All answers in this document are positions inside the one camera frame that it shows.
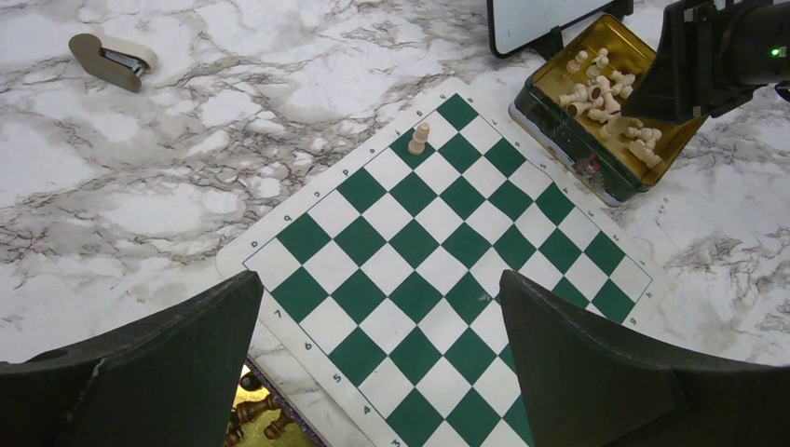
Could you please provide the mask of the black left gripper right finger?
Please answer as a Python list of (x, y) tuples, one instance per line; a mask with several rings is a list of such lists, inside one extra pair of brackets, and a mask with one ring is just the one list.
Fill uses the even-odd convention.
[(499, 296), (537, 446), (785, 446), (789, 370), (670, 345), (507, 270)]

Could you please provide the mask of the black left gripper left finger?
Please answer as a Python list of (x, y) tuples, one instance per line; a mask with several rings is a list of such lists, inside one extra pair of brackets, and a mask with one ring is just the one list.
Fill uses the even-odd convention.
[(264, 287), (243, 271), (87, 340), (1, 365), (5, 446), (219, 446)]

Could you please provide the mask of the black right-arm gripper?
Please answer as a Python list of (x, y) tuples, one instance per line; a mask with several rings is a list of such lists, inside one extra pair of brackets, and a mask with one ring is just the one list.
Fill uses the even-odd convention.
[(663, 11), (656, 56), (621, 112), (684, 124), (719, 117), (772, 85), (789, 98), (789, 5), (677, 1)]

